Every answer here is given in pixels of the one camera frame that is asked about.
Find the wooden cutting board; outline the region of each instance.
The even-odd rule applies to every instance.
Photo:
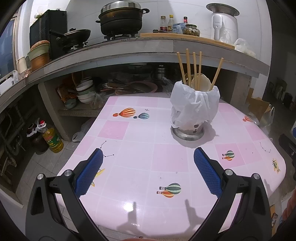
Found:
[[[196,40],[200,43],[205,43],[205,44],[211,44],[211,45],[216,45],[219,47],[225,47],[229,49],[234,49],[233,45],[222,43],[220,41],[216,41],[213,39],[207,39],[203,37],[197,37],[193,35],[186,35],[186,34],[168,34],[168,33],[145,33],[145,34],[140,34],[141,38],[144,37],[169,37],[173,39],[188,39],[188,40]]]

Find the table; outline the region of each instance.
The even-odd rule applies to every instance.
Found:
[[[219,103],[216,117],[205,123],[205,134],[197,141],[172,134],[171,107],[166,93],[110,97],[60,171],[74,169],[95,148],[102,149],[101,171],[80,197],[96,224],[146,237],[191,236],[217,200],[194,164],[193,152],[199,146],[224,169],[243,176],[260,174],[268,196],[283,180],[284,159],[233,106]],[[116,116],[126,108],[135,114],[129,109],[121,115],[131,117]],[[237,194],[222,229],[231,225],[239,200]],[[63,205],[60,196],[58,202]]]

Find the metal base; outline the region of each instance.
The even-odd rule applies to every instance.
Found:
[[[194,135],[187,135],[187,134],[181,132],[181,130],[179,128],[173,128],[172,126],[170,129],[177,137],[179,137],[185,141],[196,141],[196,140],[202,138],[205,133],[205,129],[203,127],[199,133],[196,133]]]

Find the shelf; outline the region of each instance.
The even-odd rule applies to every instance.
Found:
[[[84,104],[78,102],[77,105],[72,109],[58,110],[60,116],[76,116],[76,117],[97,117],[101,112],[102,108],[94,110],[91,108],[90,104]]]

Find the silver bolt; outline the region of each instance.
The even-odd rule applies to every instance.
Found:
[[[255,179],[257,179],[257,180],[260,179],[260,175],[257,174],[257,173],[254,173],[253,177],[254,177]]]
[[[66,170],[66,171],[64,172],[64,175],[65,175],[66,177],[70,176],[71,174],[72,174],[72,171],[71,171],[71,170]]]
[[[230,169],[225,170],[226,175],[231,176],[233,174],[233,171]]]
[[[44,176],[44,175],[43,175],[42,173],[41,173],[41,174],[38,174],[37,179],[38,179],[38,180],[41,180],[41,179],[43,178],[43,176]]]

